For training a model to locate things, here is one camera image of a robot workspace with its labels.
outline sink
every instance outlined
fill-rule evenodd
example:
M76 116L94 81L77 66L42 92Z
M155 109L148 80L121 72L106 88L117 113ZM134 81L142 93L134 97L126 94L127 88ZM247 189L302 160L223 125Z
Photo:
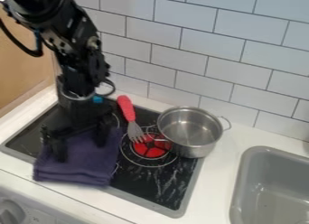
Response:
M241 158L231 224L309 224L309 159L257 146Z

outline wooden surface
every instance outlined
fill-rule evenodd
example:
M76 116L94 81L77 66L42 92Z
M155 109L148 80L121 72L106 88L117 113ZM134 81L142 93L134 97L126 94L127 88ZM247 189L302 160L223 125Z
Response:
M2 8L0 17L21 43L34 49L32 32L7 17ZM43 57L34 58L16 47L0 30L0 117L46 88L52 81L52 54L48 49L44 49Z

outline purple towel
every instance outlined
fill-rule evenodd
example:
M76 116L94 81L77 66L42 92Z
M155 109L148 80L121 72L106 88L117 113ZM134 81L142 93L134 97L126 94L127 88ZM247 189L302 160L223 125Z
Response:
M37 158L33 179L48 182L76 182L106 186L115 171L119 142L123 132L112 128L105 146L97 148L91 132L73 136L67 140L68 160L57 162L50 148L44 146Z

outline stainless steel pot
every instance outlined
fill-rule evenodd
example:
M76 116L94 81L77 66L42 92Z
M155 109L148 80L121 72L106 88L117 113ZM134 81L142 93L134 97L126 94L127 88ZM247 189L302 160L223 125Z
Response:
M173 107L164 111L157 120L162 135L173 143L172 152L188 158L208 155L223 134L219 119L196 107Z

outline red-handled fork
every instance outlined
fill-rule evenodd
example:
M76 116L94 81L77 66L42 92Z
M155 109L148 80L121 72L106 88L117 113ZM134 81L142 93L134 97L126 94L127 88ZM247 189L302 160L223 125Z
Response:
M144 142L145 135L142 128L136 123L136 112L129 97L119 96L117 103L120 105L122 112L128 122L127 135L132 142Z

